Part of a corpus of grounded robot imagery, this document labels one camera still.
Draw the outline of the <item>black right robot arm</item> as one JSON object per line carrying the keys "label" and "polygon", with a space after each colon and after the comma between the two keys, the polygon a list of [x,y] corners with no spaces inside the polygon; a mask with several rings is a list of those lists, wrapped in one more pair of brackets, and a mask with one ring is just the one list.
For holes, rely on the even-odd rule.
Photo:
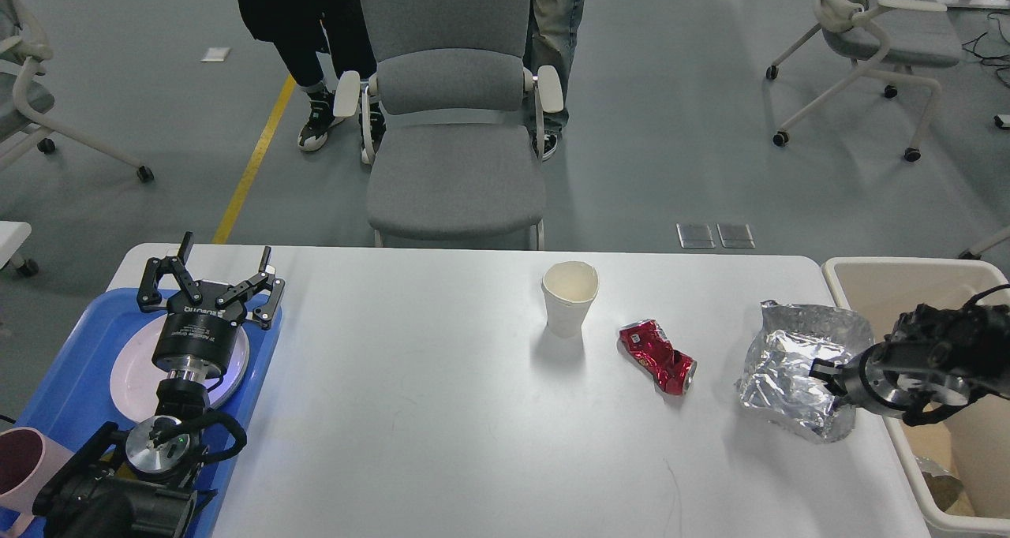
{"label": "black right robot arm", "polygon": [[974,294],[957,309],[919,304],[901,314],[891,334],[845,363],[815,359],[809,376],[833,397],[905,425],[934,425],[984,397],[1009,394],[1007,304]]}

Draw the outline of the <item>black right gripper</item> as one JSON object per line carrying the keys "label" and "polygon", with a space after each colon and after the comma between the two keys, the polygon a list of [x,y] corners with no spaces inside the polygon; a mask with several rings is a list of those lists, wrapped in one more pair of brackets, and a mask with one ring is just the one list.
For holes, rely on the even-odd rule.
{"label": "black right gripper", "polygon": [[815,358],[809,376],[841,386],[831,413],[854,413],[856,406],[901,419],[946,419],[971,403],[971,386],[956,374],[930,367],[925,345],[874,345],[852,361]]}

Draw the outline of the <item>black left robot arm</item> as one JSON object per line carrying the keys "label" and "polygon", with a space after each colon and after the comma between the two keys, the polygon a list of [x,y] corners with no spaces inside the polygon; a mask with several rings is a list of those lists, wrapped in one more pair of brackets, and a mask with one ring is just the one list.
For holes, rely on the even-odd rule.
{"label": "black left robot arm", "polygon": [[33,510],[44,536],[183,537],[216,496],[199,488],[202,472],[248,444],[245,421],[211,404],[207,381],[224,380],[246,323],[271,329],[285,280],[270,247],[242,282],[194,279],[192,246],[186,233],[176,253],[149,258],[137,287],[138,311],[165,316],[154,412],[127,429],[104,423],[43,485]]}

